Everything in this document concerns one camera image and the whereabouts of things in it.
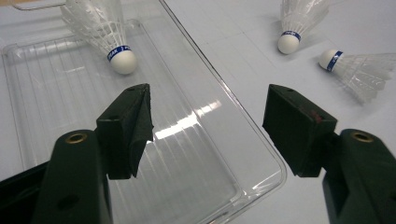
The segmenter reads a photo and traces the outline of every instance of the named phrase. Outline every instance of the plastic tray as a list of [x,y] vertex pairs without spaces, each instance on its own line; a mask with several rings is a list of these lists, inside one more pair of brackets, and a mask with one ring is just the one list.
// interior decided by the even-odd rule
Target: plastic tray
[[279,188],[285,168],[166,5],[134,6],[129,76],[67,31],[3,49],[23,169],[50,157],[126,88],[149,83],[154,141],[137,179],[110,181],[115,223],[223,223]]

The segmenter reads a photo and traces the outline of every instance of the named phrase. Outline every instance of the blue band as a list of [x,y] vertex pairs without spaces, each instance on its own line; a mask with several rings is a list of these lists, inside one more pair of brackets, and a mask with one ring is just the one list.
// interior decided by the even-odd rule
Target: blue band
[[301,36],[297,33],[295,33],[294,31],[285,31],[283,32],[282,35],[294,35],[295,37],[297,37],[298,41],[301,41]]
[[110,62],[111,59],[116,56],[118,53],[121,53],[125,50],[131,50],[131,48],[129,46],[123,45],[123,46],[119,46],[114,48],[113,50],[111,50],[108,54],[107,54],[107,59]]
[[342,51],[337,51],[334,56],[332,56],[332,60],[329,62],[329,65],[327,65],[327,71],[331,72],[332,69],[334,68],[335,64],[337,63],[337,60],[340,58],[341,54],[343,54]]

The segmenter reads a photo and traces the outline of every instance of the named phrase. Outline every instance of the white table surface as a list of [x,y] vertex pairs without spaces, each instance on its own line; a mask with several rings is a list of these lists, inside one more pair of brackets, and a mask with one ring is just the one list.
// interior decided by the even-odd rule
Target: white table surface
[[[336,117],[337,133],[346,128],[364,130],[379,136],[396,155],[395,78],[387,83],[376,100],[360,105],[336,79],[318,66],[318,56],[326,49],[340,49],[345,54],[396,52],[396,1],[333,0],[329,15],[303,40],[299,50],[289,56],[282,55],[276,48],[281,34],[278,0],[166,2],[260,126],[268,85],[284,85],[299,91]],[[46,15],[39,11],[25,14],[0,7],[0,48],[23,34],[16,27],[28,23],[31,18],[40,21],[42,27],[53,27],[55,32],[60,24],[40,18],[57,13],[50,10]],[[133,16],[128,11],[124,13],[127,18]],[[20,172],[18,167],[21,166],[17,154],[7,153],[8,148],[17,145],[17,137],[2,61],[0,115],[0,179],[4,179]],[[323,172],[319,178],[306,179],[293,176],[289,168],[288,174],[281,189],[231,223],[329,223],[321,186]]]

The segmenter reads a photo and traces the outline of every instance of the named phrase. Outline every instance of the white surface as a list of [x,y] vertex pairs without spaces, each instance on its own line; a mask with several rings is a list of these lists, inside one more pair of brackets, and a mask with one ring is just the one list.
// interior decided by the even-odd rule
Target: white surface
[[[346,128],[373,133],[396,155],[395,78],[387,83],[376,100],[369,105],[360,105],[345,92],[339,81],[318,65],[318,56],[326,49],[340,49],[351,54],[396,52],[396,1],[332,1],[328,16],[302,42],[299,50],[289,56],[281,54],[276,47],[282,33],[280,1],[166,2],[257,124],[262,123],[268,84],[284,85],[299,91],[335,116],[339,120],[337,133]],[[0,44],[5,44],[5,36],[22,33],[11,23],[29,21],[33,14],[22,16],[8,8],[0,10]],[[9,15],[14,13],[18,16],[12,17],[11,22]],[[43,23],[49,27],[59,25]],[[7,95],[4,74],[0,76],[0,95]],[[19,157],[15,154],[4,160],[2,156],[7,147],[13,147],[17,142],[9,99],[5,97],[0,97],[0,114],[0,157],[3,158],[0,169],[3,171],[3,167],[17,161],[13,157]],[[12,172],[1,172],[0,177],[3,179],[19,171],[16,168]],[[321,179],[322,176],[301,179],[289,175],[283,188],[231,223],[329,223]]]

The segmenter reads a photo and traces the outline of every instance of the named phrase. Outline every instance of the badminton shuttlecock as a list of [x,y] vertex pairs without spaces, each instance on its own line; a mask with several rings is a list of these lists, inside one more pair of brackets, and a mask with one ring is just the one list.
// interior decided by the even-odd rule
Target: badminton shuttlecock
[[69,29],[107,55],[116,72],[136,69],[136,57],[125,43],[120,0],[66,0],[61,11]]
[[280,19],[283,34],[277,47],[284,54],[297,50],[306,36],[329,12],[329,0],[283,0]]
[[391,78],[396,54],[344,55],[342,51],[330,49],[320,55],[319,64],[339,76],[361,102],[369,103]]

